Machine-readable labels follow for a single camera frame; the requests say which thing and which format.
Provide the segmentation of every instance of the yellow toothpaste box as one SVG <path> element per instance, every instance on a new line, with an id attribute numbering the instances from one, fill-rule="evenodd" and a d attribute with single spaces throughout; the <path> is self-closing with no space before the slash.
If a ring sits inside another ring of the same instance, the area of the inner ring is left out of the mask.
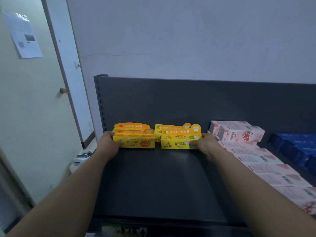
<path id="1" fill-rule="evenodd" d="M 154 131 L 141 123 L 119 123 L 114 125 L 113 140 L 123 141 L 123 148 L 154 148 Z"/>
<path id="2" fill-rule="evenodd" d="M 195 149 L 189 141 L 202 138 L 201 127 L 194 124 L 188 129 L 164 130 L 161 133 L 161 149 Z"/>
<path id="3" fill-rule="evenodd" d="M 189 129 L 189 128 L 191 128 L 191 124 L 190 123 L 185 123 L 183 126 L 156 124 L 155 125 L 155 133 L 154 133 L 154 135 L 155 135 L 155 142 L 160 142 L 162 131 L 176 130 L 176 129 Z"/>

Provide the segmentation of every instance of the forearm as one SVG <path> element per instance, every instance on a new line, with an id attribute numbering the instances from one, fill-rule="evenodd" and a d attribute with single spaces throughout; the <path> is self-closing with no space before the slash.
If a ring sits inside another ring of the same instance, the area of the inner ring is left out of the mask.
<path id="1" fill-rule="evenodd" d="M 314 236 L 316 222 L 222 147 L 214 162 L 254 236 Z"/>
<path id="2" fill-rule="evenodd" d="M 91 156 L 7 236 L 85 236 L 108 159 L 101 154 Z"/>

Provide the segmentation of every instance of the hand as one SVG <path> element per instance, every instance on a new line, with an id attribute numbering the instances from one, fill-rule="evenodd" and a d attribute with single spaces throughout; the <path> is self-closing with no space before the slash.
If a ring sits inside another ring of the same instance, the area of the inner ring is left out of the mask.
<path id="1" fill-rule="evenodd" d="M 114 132 L 112 131 L 103 133 L 102 137 L 99 139 L 97 149 L 95 150 L 96 154 L 106 156 L 109 160 L 117 154 L 119 147 L 123 145 L 123 142 L 115 142 L 112 138 L 113 135 Z"/>
<path id="2" fill-rule="evenodd" d="M 218 143 L 213 135 L 209 133 L 203 133 L 202 136 L 202 139 L 190 141 L 189 145 L 197 147 L 210 161 L 213 161 L 212 151 L 222 148 L 222 146 Z"/>

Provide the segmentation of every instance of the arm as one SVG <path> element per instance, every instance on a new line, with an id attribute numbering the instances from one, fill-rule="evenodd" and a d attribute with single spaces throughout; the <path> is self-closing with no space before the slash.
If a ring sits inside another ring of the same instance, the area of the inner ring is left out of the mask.
<path id="1" fill-rule="evenodd" d="M 254 236 L 315 236 L 316 221 L 226 151 L 210 134 L 191 141 L 213 161 Z"/>
<path id="2" fill-rule="evenodd" d="M 113 134 L 105 132 L 95 153 L 38 203 L 7 236 L 85 236 L 103 169 L 121 144 L 112 140 Z"/>

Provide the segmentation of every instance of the paper notice on door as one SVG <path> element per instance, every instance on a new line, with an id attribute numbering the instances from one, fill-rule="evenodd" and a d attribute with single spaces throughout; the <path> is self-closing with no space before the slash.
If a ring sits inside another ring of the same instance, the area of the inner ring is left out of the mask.
<path id="1" fill-rule="evenodd" d="M 43 57 L 28 17 L 18 13 L 4 13 L 3 15 L 21 57 Z"/>

